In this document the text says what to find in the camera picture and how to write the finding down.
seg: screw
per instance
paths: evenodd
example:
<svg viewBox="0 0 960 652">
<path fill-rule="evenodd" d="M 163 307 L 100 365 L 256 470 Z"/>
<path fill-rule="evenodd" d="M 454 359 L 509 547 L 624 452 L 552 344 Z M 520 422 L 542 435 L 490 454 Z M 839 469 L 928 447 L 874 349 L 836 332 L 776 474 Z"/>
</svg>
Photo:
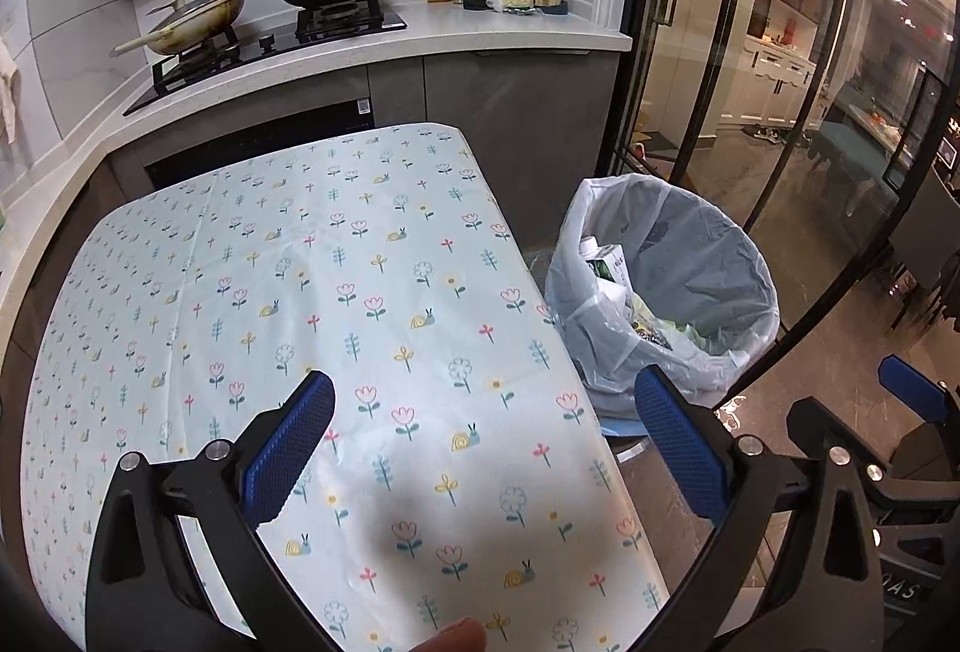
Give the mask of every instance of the screw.
<svg viewBox="0 0 960 652">
<path fill-rule="evenodd" d="M 832 446 L 829 454 L 830 462 L 834 465 L 847 465 L 850 462 L 850 453 L 843 446 Z"/>
<path fill-rule="evenodd" d="M 737 439 L 736 447 L 747 456 L 755 457 L 763 451 L 763 441 L 755 435 L 745 435 Z"/>
<path fill-rule="evenodd" d="M 128 451 L 120 458 L 120 468 L 123 470 L 133 470 L 140 464 L 140 455 L 136 451 Z"/>
<path fill-rule="evenodd" d="M 223 460 L 227 454 L 230 454 L 230 441 L 210 441 L 203 450 L 208 460 Z"/>
</svg>

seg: pan lid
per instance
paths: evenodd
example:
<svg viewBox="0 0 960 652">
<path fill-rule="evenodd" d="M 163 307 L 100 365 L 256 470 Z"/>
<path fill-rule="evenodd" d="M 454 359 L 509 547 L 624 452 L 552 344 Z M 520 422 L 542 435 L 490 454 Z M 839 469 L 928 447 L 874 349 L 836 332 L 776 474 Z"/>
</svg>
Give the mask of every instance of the pan lid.
<svg viewBox="0 0 960 652">
<path fill-rule="evenodd" d="M 232 2 L 233 0 L 174 0 L 169 2 L 166 5 L 161 5 L 158 8 L 154 8 L 150 13 L 159 13 L 160 11 L 165 11 L 166 8 L 173 8 L 173 12 L 169 16 L 164 18 L 160 24 L 157 24 L 152 30 L 161 30 L 164 27 L 169 27 L 172 24 L 179 24 L 195 16 L 199 16 L 205 11 L 209 11 L 210 8 L 216 8 L 218 5 L 222 5 L 226 2 Z"/>
</svg>

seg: tablecloth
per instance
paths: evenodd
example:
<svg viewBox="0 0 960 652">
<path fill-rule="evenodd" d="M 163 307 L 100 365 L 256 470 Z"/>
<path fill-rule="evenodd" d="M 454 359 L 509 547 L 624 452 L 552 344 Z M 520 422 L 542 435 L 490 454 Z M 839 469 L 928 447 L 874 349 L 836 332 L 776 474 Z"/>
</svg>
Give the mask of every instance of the tablecloth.
<svg viewBox="0 0 960 652">
<path fill-rule="evenodd" d="M 407 649 L 473 615 L 490 649 L 616 652 L 666 600 L 496 199 L 462 134 L 426 124 L 224 167 L 112 212 L 83 245 L 21 473 L 32 576 L 71 638 L 118 458 L 233 439 L 311 368 L 336 414 L 258 535 L 344 649 Z"/>
</svg>

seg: black stove top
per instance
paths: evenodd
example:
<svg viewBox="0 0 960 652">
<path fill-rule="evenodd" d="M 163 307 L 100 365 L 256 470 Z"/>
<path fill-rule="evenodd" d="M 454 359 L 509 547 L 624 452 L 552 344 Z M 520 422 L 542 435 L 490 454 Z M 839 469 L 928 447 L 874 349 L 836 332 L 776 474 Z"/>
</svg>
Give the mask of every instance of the black stove top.
<svg viewBox="0 0 960 652">
<path fill-rule="evenodd" d="M 300 11 L 296 24 L 261 32 L 258 40 L 240 42 L 233 30 L 229 29 L 222 35 L 205 40 L 191 51 L 155 62 L 152 66 L 154 85 L 128 107 L 124 115 L 128 116 L 161 97 L 241 64 L 269 59 L 270 56 L 318 43 L 406 28 L 406 22 L 393 11 L 383 8 L 378 0 L 357 0 L 315 11 Z"/>
</svg>

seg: trash can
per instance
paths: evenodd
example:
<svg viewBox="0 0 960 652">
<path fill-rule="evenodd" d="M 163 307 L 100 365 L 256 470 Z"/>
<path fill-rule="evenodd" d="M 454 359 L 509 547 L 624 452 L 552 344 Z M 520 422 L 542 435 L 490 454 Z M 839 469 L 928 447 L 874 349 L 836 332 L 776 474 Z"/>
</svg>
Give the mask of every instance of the trash can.
<svg viewBox="0 0 960 652">
<path fill-rule="evenodd" d="M 637 334 L 604 297 L 579 255 L 580 240 L 623 247 L 634 291 L 658 319 L 693 340 Z M 746 233 L 706 200 L 653 176 L 580 184 L 546 275 L 566 349 L 606 435 L 643 435 L 632 400 L 637 373 L 657 364 L 683 396 L 712 406 L 776 338 L 770 271 Z"/>
</svg>

